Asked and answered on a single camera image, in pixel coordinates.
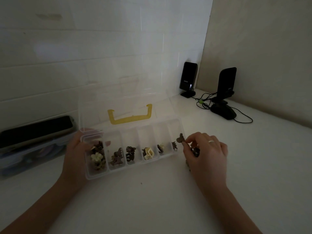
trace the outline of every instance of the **black mouse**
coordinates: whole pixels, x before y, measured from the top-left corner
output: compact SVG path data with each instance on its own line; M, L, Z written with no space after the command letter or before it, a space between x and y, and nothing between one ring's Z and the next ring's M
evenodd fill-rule
M226 104L215 103L210 107L210 110L213 113L224 117L226 120L232 120L236 118L236 113L234 112L234 110Z

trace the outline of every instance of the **white desk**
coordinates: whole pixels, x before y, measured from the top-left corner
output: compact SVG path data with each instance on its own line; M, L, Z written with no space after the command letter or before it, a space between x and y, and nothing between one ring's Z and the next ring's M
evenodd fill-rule
M196 90L196 97L202 91ZM228 100L254 119L227 121L171 99L185 136L196 131L228 144L228 186L263 233L312 233L312 130ZM238 120L248 121L237 113ZM57 180L63 157L0 184L0 230ZM91 181L50 233L220 233L183 155Z

